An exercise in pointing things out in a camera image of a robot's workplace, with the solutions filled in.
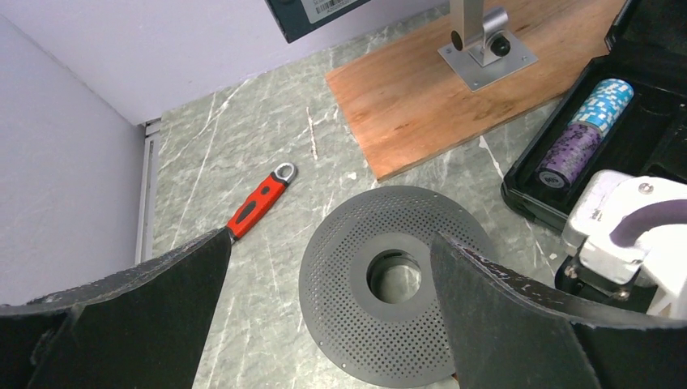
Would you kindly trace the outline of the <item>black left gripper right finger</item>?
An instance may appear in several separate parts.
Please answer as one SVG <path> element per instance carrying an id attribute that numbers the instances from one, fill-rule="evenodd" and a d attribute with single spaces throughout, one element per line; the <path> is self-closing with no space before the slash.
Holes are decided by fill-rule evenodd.
<path id="1" fill-rule="evenodd" d="M 437 233 L 433 284 L 462 388 L 683 388 L 686 323 L 548 287 Z"/>

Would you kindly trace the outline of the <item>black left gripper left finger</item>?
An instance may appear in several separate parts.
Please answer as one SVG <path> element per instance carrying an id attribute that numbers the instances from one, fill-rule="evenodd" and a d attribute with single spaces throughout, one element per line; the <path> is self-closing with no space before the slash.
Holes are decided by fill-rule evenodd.
<path id="1" fill-rule="evenodd" d="M 232 250 L 213 229 L 161 256 L 1 308 L 4 388 L 190 388 Z"/>

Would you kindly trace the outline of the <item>purple poker chip stack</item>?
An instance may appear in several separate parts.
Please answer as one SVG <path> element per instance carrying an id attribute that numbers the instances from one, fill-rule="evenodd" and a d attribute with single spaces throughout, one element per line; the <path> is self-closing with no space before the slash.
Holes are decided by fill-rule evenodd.
<path id="1" fill-rule="evenodd" d="M 545 153 L 536 170 L 537 180 L 549 188 L 569 188 L 602 140 L 602 134 L 594 126 L 584 123 L 567 126 Z"/>

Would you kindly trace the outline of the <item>blue white poker chip stack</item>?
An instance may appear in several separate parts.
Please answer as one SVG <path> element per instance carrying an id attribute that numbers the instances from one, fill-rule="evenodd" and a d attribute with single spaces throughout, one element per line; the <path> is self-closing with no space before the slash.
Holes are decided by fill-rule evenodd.
<path id="1" fill-rule="evenodd" d="M 599 81 L 569 121 L 596 129 L 604 137 L 634 97 L 630 83 L 622 79 Z"/>

